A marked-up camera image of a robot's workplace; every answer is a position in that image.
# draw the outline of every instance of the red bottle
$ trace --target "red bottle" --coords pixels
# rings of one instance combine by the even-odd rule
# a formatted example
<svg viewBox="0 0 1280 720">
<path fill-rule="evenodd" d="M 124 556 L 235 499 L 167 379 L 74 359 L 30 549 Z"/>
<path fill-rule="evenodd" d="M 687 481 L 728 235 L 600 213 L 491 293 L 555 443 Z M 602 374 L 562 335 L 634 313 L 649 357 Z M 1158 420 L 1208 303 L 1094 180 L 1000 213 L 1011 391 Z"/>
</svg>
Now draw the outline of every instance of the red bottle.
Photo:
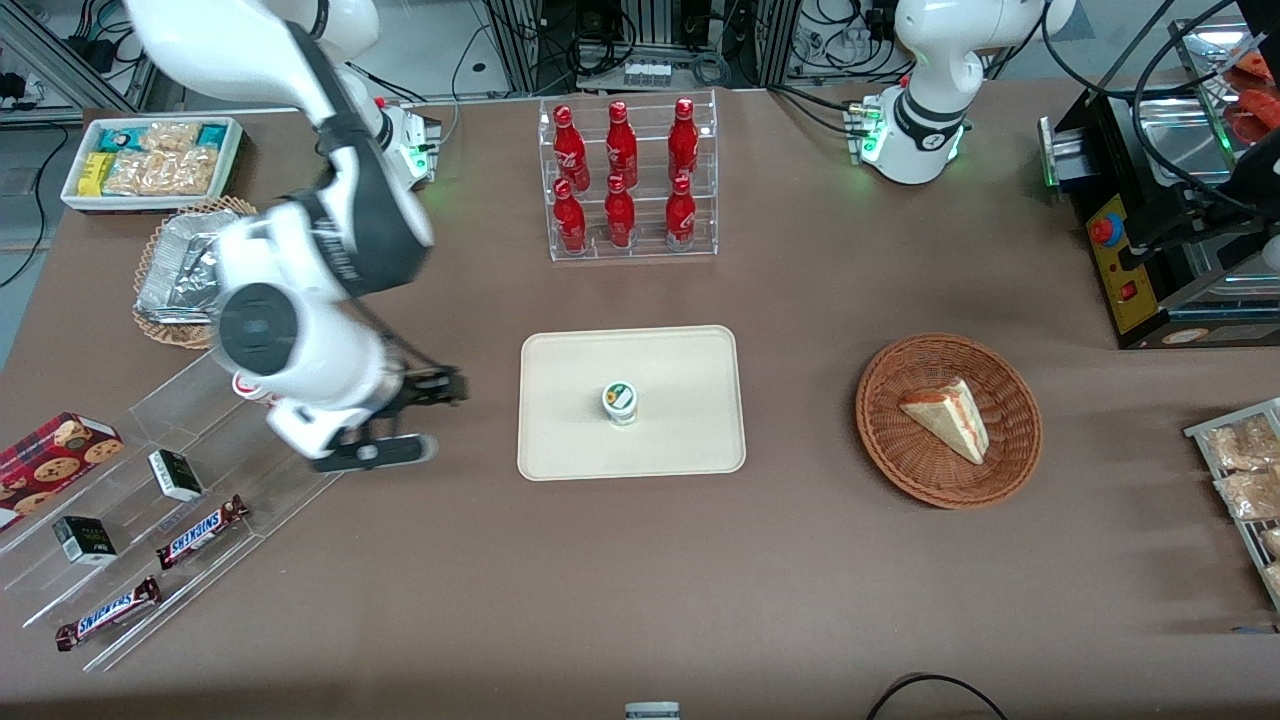
<svg viewBox="0 0 1280 720">
<path fill-rule="evenodd" d="M 627 183 L 618 173 L 609 176 L 609 196 L 604 199 L 604 214 L 609 218 L 609 242 L 626 250 L 636 237 L 636 204 L 627 192 Z"/>
<path fill-rule="evenodd" d="M 684 252 L 694 243 L 696 210 L 689 195 L 689 176 L 681 174 L 671 183 L 671 197 L 667 199 L 667 247 Z"/>
<path fill-rule="evenodd" d="M 582 133 L 573 127 L 573 111 L 568 105 L 558 105 L 552 111 L 556 118 L 556 164 L 561 177 L 573 183 L 573 192 L 586 192 L 591 187 L 591 172 L 586 169 L 586 143 Z"/>
<path fill-rule="evenodd" d="M 609 172 L 621 174 L 628 188 L 635 187 L 640 182 L 636 131 L 627 120 L 627 104 L 621 100 L 609 102 L 609 135 L 604 147 L 609 152 Z"/>
<path fill-rule="evenodd" d="M 586 252 L 586 215 L 582 205 L 573 197 L 573 188 L 564 178 L 556 178 L 552 186 L 556 191 L 556 205 L 552 214 L 556 215 L 556 228 L 559 231 L 564 252 L 581 255 Z"/>
<path fill-rule="evenodd" d="M 667 151 L 671 155 L 667 165 L 671 182 L 676 182 L 681 173 L 694 177 L 698 169 L 698 126 L 694 124 L 694 101 L 689 97 L 676 100 L 676 122 L 667 136 Z"/>
</svg>

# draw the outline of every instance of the cookie box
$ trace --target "cookie box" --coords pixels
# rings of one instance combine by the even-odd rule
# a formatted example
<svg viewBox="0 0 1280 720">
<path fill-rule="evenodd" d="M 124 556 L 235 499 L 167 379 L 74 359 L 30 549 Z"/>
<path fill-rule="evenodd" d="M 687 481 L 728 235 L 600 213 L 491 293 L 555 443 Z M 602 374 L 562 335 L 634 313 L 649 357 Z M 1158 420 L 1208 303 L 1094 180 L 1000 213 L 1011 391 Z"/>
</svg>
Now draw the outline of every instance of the cookie box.
<svg viewBox="0 0 1280 720">
<path fill-rule="evenodd" d="M 86 164 L 92 160 L 92 156 L 100 154 L 99 150 L 101 150 L 104 133 L 136 128 L 157 120 L 201 123 L 205 126 L 224 126 L 227 128 L 225 135 L 221 136 L 218 145 L 218 161 L 214 165 L 212 181 L 204 195 L 122 196 L 79 193 L 81 176 L 84 173 Z M 63 202 L 68 208 L 73 208 L 81 213 L 125 214 L 161 213 L 195 205 L 201 201 L 218 200 L 223 196 L 223 191 L 232 177 L 232 168 L 236 163 L 236 154 L 239 150 L 242 135 L 243 129 L 241 124 L 229 115 L 146 115 L 93 120 L 84 128 L 84 137 L 76 151 L 72 169 L 67 173 L 67 181 L 63 183 L 61 192 Z"/>
<path fill-rule="evenodd" d="M 0 532 L 123 447 L 110 425 L 63 413 L 0 452 Z"/>
</svg>

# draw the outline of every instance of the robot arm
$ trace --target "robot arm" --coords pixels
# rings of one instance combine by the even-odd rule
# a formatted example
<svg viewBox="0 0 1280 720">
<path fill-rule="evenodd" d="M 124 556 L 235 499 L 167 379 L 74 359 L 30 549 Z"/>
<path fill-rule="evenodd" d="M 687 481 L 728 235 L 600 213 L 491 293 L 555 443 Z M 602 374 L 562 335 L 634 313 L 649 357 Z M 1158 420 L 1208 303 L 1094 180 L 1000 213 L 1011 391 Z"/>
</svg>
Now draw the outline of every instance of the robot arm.
<svg viewBox="0 0 1280 720">
<path fill-rule="evenodd" d="M 977 51 L 1021 42 L 1041 17 L 1053 35 L 1074 10 L 1075 0 L 901 0 L 895 28 L 916 67 L 906 88 L 868 99 L 881 113 L 865 127 L 863 161 L 905 184 L 938 177 L 984 79 Z"/>
<path fill-rule="evenodd" d="M 364 8 L 376 38 L 369 0 L 321 4 L 347 14 Z M 444 373 L 451 380 L 447 392 L 429 392 L 438 384 L 424 384 L 421 372 L 406 372 L 378 333 L 335 304 L 412 282 L 433 245 L 431 228 L 417 199 L 393 182 L 383 147 L 330 65 L 333 58 L 307 29 L 259 0 L 125 5 L 143 47 L 166 74 L 214 97 L 298 108 L 334 169 L 329 184 L 297 192 L 219 236 L 219 360 L 283 397 L 268 421 L 312 460 L 335 451 L 353 459 L 357 450 L 355 466 L 426 459 L 422 438 L 371 438 L 367 423 L 388 407 L 461 400 L 465 386 L 452 382 L 452 369 L 429 369 L 428 379 Z M 316 28 L 329 35 L 319 19 Z M 360 38 L 372 41 L 367 32 L 347 37 L 357 46 Z M 365 442 L 348 447 L 343 438 L 357 429 Z"/>
</svg>

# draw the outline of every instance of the wicker basket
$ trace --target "wicker basket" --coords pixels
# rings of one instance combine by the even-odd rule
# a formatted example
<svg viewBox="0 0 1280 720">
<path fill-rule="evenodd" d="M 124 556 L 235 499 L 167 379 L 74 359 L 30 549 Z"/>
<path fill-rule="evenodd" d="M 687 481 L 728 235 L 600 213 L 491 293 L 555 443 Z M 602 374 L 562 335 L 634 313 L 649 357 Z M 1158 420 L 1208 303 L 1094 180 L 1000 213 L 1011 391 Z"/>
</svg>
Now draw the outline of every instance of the wicker basket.
<svg viewBox="0 0 1280 720">
<path fill-rule="evenodd" d="M 193 213 L 214 213 L 218 210 L 233 210 L 241 215 L 256 215 L 257 210 L 239 200 L 237 197 L 219 197 L 218 200 L 198 202 L 189 208 L 183 208 L 178 210 L 170 218 L 178 215 L 187 215 Z M 156 241 L 160 240 L 160 231 L 164 228 L 164 223 L 151 233 L 151 241 L 147 242 L 146 250 L 142 251 L 142 260 L 138 263 L 138 269 L 133 273 L 133 292 L 142 291 L 142 281 L 147 277 L 147 270 L 151 269 L 151 256 L 156 251 Z M 179 347 L 186 347 L 187 350 L 207 350 L 214 343 L 214 327 L 212 325 L 161 325 L 160 323 L 152 323 L 137 310 L 133 310 L 133 320 L 142 328 L 142 332 L 156 342 L 163 342 L 165 345 L 177 345 Z"/>
<path fill-rule="evenodd" d="M 969 383 L 991 438 L 974 465 L 899 407 L 904 395 Z M 954 334 L 900 340 L 872 360 L 858 383 L 858 433 L 876 465 L 911 496 L 948 509 L 995 505 L 1018 492 L 1036 471 L 1043 445 L 1039 409 L 1009 363 Z"/>
</svg>

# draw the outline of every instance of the table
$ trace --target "table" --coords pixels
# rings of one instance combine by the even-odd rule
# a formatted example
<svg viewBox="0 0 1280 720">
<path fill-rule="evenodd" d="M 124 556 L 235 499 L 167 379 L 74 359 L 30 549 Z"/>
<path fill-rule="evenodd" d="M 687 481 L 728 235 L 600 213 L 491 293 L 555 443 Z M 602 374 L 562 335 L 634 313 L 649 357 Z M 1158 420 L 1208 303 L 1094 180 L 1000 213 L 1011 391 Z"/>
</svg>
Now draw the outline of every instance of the table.
<svg viewBox="0 0 1280 720">
<path fill-rule="evenodd" d="M 1014 717 L 1276 716 L 1280 639 L 1228 633 L 1274 615 L 1180 429 L 1277 395 L 1277 356 L 1114 350 L 1039 179 L 1036 119 L 1075 95 L 992 83 L 961 156 L 908 188 L 765 92 L 722 92 L 722 254 L 646 266 L 553 265 L 536 104 L 466 106 L 425 192 L 431 260 L 369 300 L 471 379 L 461 407 L 408 415 L 440 455 L 343 478 L 111 673 L 0 603 L 0 702 L 33 703 L 5 717 L 599 719 L 668 698 L 691 720 L 850 717 L 913 671 Z M 250 201 L 319 170 L 298 117 L 243 123 Z M 129 316 L 154 224 L 67 214 L 0 377 L 0 442 L 64 409 L 113 418 L 195 359 Z M 742 470 L 520 477 L 526 337 L 704 323 L 737 336 Z M 1001 506 L 924 507 L 855 439 L 861 368 L 927 331 L 993 347 L 1037 393 L 1044 457 Z M 882 717 L 975 702 L 915 687 Z"/>
</svg>

